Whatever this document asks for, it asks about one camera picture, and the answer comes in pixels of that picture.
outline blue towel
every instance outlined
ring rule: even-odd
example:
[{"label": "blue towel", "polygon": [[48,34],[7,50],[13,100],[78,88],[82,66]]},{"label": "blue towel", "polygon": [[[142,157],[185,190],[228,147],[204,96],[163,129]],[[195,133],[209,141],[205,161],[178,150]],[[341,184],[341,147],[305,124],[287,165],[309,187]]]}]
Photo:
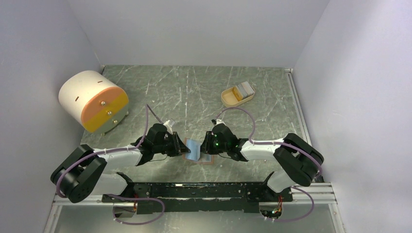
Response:
[{"label": "blue towel", "polygon": [[200,159],[200,145],[195,140],[187,139],[186,146],[190,149],[190,153],[185,154],[186,159],[197,162]]}]

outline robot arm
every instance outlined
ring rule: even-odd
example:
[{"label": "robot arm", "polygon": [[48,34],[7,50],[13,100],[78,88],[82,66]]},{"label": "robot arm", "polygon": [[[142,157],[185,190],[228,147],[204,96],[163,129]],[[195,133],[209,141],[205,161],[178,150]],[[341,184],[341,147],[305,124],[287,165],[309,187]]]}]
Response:
[{"label": "robot arm", "polygon": [[294,133],[272,141],[253,141],[237,138],[221,120],[212,121],[215,126],[206,133],[201,145],[201,152],[219,154],[226,152],[235,161],[255,159],[277,160],[282,170],[268,176],[265,183],[276,193],[294,184],[310,186],[318,166],[308,157],[287,147],[292,145],[309,154],[318,164],[324,161],[323,156],[312,146]]},{"label": "robot arm", "polygon": [[135,149],[140,140],[141,138],[127,147],[110,153],[106,153],[106,149],[92,149],[88,145],[80,145],[53,172],[51,181],[57,184],[60,176],[72,164],[91,153],[104,151],[101,155],[95,155],[72,169],[64,176],[60,189],[73,203],[84,200],[90,194],[125,195],[124,192],[129,190],[127,187],[133,186],[133,182],[122,173],[111,174],[113,169],[143,165],[152,160],[156,153],[174,157],[190,152],[177,132],[171,131],[169,121],[165,124],[154,124],[139,148]]}]

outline white enclosure wall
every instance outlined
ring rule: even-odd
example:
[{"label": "white enclosure wall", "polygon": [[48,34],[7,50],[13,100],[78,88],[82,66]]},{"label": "white enclosure wall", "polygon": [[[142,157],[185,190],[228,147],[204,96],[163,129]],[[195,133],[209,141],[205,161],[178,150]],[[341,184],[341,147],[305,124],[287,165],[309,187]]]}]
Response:
[{"label": "white enclosure wall", "polygon": [[412,2],[331,0],[293,77],[349,233],[412,231]]},{"label": "white enclosure wall", "polygon": [[61,85],[99,62],[66,0],[0,0],[0,232],[43,232],[54,169],[82,127],[60,106]]},{"label": "white enclosure wall", "polygon": [[293,67],[329,0],[69,0],[102,64]]}]

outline small tray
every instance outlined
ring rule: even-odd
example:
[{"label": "small tray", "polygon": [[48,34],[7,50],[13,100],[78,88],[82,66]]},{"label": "small tray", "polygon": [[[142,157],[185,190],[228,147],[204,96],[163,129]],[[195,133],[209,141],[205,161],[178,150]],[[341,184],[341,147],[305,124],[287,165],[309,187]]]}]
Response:
[{"label": "small tray", "polygon": [[236,99],[235,95],[234,95],[233,92],[232,92],[233,88],[234,88],[234,87],[231,87],[231,88],[229,88],[229,89],[227,89],[227,90],[224,90],[224,91],[222,92],[222,103],[223,103],[223,105],[226,106],[226,107],[236,107],[236,106],[239,106],[239,105],[241,105],[241,104],[243,104],[243,103],[245,103],[245,102],[253,99],[253,96],[255,96],[255,94],[256,94],[255,89],[252,87],[254,94],[251,95],[251,96],[249,96],[249,97],[247,97],[247,98],[245,98],[245,99],[242,99],[241,101],[238,101],[238,99]]}]

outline marble floor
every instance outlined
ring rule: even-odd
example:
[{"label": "marble floor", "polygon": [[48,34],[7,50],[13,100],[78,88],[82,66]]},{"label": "marble floor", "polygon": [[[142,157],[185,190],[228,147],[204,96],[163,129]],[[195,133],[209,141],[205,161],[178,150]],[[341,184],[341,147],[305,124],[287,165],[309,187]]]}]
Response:
[{"label": "marble floor", "polygon": [[[203,141],[212,120],[223,108],[221,92],[243,81],[256,90],[254,98],[241,105],[256,119],[256,140],[271,140],[287,133],[302,136],[287,76],[282,68],[106,66],[103,75],[123,88],[129,97],[129,116],[105,136],[85,132],[82,144],[113,148],[135,142],[143,134],[144,105],[148,103],[163,120],[173,118],[180,138]],[[238,110],[221,117],[237,137],[248,137],[252,121]],[[149,126],[156,123],[150,115]],[[156,159],[165,155],[157,154]],[[215,156],[213,164],[196,164],[181,156],[154,161],[121,171],[135,182],[240,182],[262,181],[280,169],[276,161],[236,162]]]}]

